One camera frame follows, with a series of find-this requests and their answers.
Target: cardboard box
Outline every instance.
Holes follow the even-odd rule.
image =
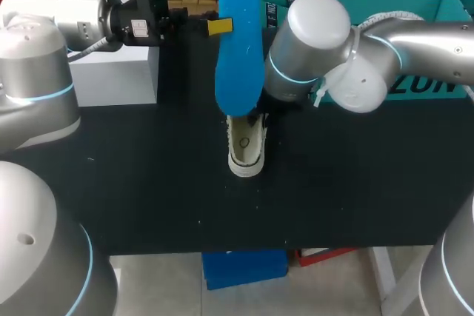
[[[262,27],[279,27],[288,14],[287,7],[281,7],[274,3],[261,2],[260,20]]]
[[[427,21],[472,21],[460,0],[339,0],[350,15],[354,25],[362,23],[375,13],[404,10],[421,16]],[[457,99],[465,98],[461,86],[448,85],[435,78],[412,75],[399,76],[386,100]],[[323,101],[332,101],[329,95]]]

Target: shoe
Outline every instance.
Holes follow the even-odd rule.
[[[238,177],[253,177],[264,167],[266,119],[266,114],[227,116],[229,168]]]

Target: black tabletop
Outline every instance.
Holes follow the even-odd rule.
[[[74,135],[3,159],[43,178],[112,255],[435,243],[472,191],[467,99],[290,112],[269,127],[264,171],[237,178],[217,52],[185,33],[161,50],[158,105],[81,108]]]

